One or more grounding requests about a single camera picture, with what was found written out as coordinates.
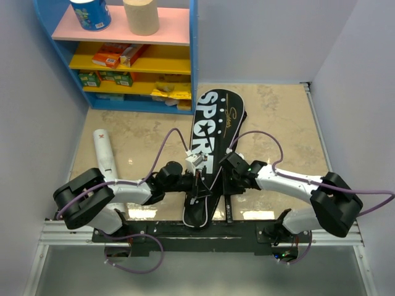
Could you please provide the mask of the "white badminton racket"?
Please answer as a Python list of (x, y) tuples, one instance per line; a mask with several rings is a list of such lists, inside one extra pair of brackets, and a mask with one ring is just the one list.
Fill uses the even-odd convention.
[(227, 221), (227, 223), (232, 223), (233, 222), (233, 211), (232, 211), (231, 196), (225, 195), (224, 199), (225, 199), (226, 221)]

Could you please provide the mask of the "black racket cover bag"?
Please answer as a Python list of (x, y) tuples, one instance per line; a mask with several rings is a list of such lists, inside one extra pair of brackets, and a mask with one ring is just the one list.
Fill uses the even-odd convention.
[(223, 195), (222, 167), (219, 161), (226, 155), (239, 135), (246, 111), (243, 98), (227, 89), (212, 89), (198, 100), (191, 128), (189, 148), (203, 157), (202, 186), (211, 195), (185, 199), (183, 223), (189, 228), (206, 227), (214, 216)]

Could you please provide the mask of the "white shuttlecock tube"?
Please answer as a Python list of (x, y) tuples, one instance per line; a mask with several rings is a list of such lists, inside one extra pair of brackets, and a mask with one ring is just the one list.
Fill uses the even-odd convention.
[(107, 130), (96, 129), (93, 132), (93, 140), (99, 170), (105, 181), (114, 181), (118, 178), (118, 173)]

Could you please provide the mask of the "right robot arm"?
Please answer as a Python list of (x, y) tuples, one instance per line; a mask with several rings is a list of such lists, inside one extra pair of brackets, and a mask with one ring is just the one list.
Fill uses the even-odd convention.
[(274, 170), (258, 160), (248, 163), (236, 152), (220, 161), (232, 189), (279, 192), (309, 204), (301, 210), (286, 209), (264, 230), (266, 235), (289, 242), (304, 231), (323, 229), (336, 237), (346, 237), (361, 212), (363, 203), (336, 173), (308, 176), (285, 170)]

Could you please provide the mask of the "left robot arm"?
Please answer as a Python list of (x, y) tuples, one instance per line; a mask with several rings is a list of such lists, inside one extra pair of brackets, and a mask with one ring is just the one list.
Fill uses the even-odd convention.
[(168, 192), (185, 192), (191, 201), (209, 197), (212, 191), (204, 183), (205, 172), (183, 171), (178, 162), (168, 162), (145, 181), (107, 181), (98, 168), (91, 168), (58, 188), (53, 198), (68, 229), (88, 225), (121, 242), (127, 237), (128, 227), (121, 209), (111, 209), (111, 204), (152, 205)]

